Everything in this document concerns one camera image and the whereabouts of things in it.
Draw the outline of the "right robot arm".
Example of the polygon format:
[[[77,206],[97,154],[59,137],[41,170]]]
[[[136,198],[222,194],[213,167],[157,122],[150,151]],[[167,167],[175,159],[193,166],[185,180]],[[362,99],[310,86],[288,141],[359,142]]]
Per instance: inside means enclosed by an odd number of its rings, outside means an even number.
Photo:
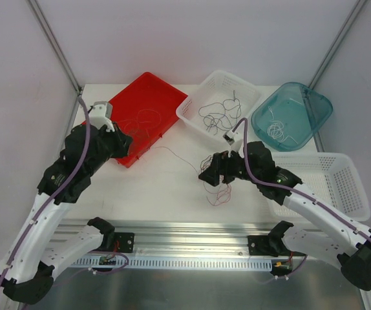
[[[243,152],[215,153],[199,179],[213,187],[235,179],[249,181],[264,197],[295,211],[325,233],[309,234],[281,221],[255,248],[274,257],[291,251],[318,258],[340,270],[357,288],[371,290],[371,228],[323,202],[300,177],[276,165],[263,143],[250,142]]]

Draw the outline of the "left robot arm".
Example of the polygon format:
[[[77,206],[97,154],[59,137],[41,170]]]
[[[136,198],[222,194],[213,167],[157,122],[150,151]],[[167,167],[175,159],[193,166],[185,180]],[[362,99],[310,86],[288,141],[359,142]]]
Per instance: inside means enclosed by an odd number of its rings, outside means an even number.
[[[22,304],[38,303],[56,278],[90,251],[116,251],[114,227],[95,217],[64,245],[46,247],[64,216],[90,186],[93,174],[109,159],[129,154],[132,138],[113,122],[96,128],[81,124],[37,186],[37,194],[14,244],[0,260],[0,293]]]

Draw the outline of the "red plastic tray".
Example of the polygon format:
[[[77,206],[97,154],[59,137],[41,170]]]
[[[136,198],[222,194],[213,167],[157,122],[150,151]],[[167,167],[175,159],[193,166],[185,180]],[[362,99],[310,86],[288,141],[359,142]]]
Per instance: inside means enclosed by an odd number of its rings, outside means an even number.
[[[121,90],[100,92],[85,85],[83,99],[88,106],[97,101],[112,105],[111,120],[133,138],[129,155],[116,161],[132,167],[178,121],[176,109],[187,95],[158,76],[144,72]]]

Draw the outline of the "teal translucent plastic bin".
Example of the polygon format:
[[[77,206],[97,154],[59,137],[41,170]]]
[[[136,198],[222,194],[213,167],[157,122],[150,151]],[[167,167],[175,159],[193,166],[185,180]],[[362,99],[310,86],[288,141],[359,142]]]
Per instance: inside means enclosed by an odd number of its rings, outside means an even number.
[[[324,95],[298,82],[287,82],[251,115],[254,133],[279,152],[303,148],[333,112]]]

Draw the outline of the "white perforated basket, centre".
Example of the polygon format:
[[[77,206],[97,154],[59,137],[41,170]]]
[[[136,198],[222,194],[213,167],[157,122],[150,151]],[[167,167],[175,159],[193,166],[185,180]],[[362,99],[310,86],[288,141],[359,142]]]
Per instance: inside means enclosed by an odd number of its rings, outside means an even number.
[[[223,70],[208,75],[176,109],[185,125],[212,142],[223,142],[222,135],[249,116],[260,101],[255,85]]]

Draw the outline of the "white perforated basket,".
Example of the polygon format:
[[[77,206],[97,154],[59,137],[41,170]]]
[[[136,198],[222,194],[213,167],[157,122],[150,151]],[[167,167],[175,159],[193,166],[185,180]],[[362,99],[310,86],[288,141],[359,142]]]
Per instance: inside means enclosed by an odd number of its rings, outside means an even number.
[[[300,177],[324,202],[353,220],[369,220],[371,211],[353,161],[329,152],[274,152],[275,164]]]
[[[222,135],[249,116],[260,101],[255,85],[223,70],[208,75],[176,109],[185,125],[212,142],[223,142]]]

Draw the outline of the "white perforated basket, right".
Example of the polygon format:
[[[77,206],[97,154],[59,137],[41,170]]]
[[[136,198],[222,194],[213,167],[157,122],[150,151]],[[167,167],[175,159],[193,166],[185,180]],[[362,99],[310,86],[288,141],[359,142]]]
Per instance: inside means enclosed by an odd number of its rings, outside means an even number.
[[[353,161],[329,152],[274,152],[275,164],[300,177],[324,202],[353,220],[369,220],[371,211]]]

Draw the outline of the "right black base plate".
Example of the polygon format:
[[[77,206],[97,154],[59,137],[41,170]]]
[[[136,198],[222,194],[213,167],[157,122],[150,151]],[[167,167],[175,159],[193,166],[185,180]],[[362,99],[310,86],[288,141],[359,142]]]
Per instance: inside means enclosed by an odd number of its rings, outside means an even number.
[[[248,251],[250,256],[289,256],[288,250],[281,239],[268,235],[249,235]]]

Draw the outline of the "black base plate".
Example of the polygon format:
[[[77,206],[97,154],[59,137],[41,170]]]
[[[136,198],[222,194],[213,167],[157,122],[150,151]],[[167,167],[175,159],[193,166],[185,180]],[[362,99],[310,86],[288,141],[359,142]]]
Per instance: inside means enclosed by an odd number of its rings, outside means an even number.
[[[268,235],[249,235],[248,251],[250,256],[289,256],[288,250],[281,239]]]
[[[132,232],[112,232],[103,237],[100,251],[132,253],[134,250],[135,234]]]

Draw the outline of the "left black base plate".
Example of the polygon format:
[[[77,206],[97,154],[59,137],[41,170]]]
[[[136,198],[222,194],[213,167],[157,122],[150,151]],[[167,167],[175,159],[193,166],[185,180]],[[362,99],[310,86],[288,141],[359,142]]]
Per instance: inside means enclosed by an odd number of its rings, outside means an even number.
[[[132,253],[134,250],[135,234],[132,232],[112,232],[103,237],[100,251]]]

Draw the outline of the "aluminium mounting rail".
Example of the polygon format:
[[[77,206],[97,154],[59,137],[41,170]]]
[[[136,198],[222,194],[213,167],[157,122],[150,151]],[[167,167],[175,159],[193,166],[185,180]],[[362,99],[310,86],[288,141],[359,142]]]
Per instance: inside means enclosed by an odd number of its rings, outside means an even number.
[[[248,236],[268,234],[274,223],[180,223],[111,220],[116,231],[134,233],[133,255],[247,258]]]

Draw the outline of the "left aluminium frame post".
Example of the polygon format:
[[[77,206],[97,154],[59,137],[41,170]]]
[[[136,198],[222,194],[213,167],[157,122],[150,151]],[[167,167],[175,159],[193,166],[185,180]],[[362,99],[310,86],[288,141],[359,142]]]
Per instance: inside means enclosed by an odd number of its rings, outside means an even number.
[[[80,94],[82,91],[82,86],[78,82],[76,75],[74,74],[71,66],[63,52],[63,49],[60,46],[59,41],[54,34],[48,19],[37,0],[26,0],[27,5],[29,6],[30,10],[32,11],[38,25],[41,28],[46,40],[48,41],[51,49],[53,50],[54,54],[56,55],[59,64],[61,65],[67,79],[69,80],[72,88],[76,92],[76,94]]]

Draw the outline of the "aluminium frame post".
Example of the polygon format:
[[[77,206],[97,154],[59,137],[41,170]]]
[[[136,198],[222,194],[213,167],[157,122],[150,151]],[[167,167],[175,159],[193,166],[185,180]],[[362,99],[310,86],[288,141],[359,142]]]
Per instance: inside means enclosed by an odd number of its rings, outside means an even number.
[[[311,81],[308,84],[310,89],[314,89],[323,78],[324,74],[330,67],[332,61],[335,59],[341,45],[344,43],[349,32],[353,28],[355,22],[358,20],[359,16],[362,14],[363,10],[369,3],[369,0],[357,0],[355,1],[352,9],[349,11],[346,19],[341,25],[338,33],[336,34],[334,40],[332,41],[329,49],[325,53],[322,61],[320,62],[315,74],[313,75]]]
[[[37,0],[26,0],[27,5],[29,6],[30,10],[32,11],[38,25],[41,28],[46,40],[48,41],[51,49],[53,50],[54,54],[56,55],[59,64],[61,65],[67,79],[69,80],[72,88],[76,92],[76,94],[80,94],[82,91],[82,86],[78,82],[76,75],[74,74],[71,66],[63,52],[63,49],[60,46],[59,41],[54,34],[48,19]]]

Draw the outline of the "right aluminium frame post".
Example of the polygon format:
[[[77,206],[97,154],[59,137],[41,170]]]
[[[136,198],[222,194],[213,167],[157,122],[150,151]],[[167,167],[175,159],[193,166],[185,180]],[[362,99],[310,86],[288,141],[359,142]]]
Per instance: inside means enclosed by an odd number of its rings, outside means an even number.
[[[355,22],[358,20],[359,16],[362,14],[363,10],[369,3],[369,0],[357,0],[355,1],[352,9],[349,11],[346,19],[341,25],[338,33],[336,34],[334,40],[332,41],[329,49],[325,53],[322,61],[320,62],[315,74],[313,75],[311,81],[308,84],[310,89],[314,89],[323,78],[324,74],[330,67],[332,61],[335,59],[341,45],[344,43],[349,32],[353,28]]]

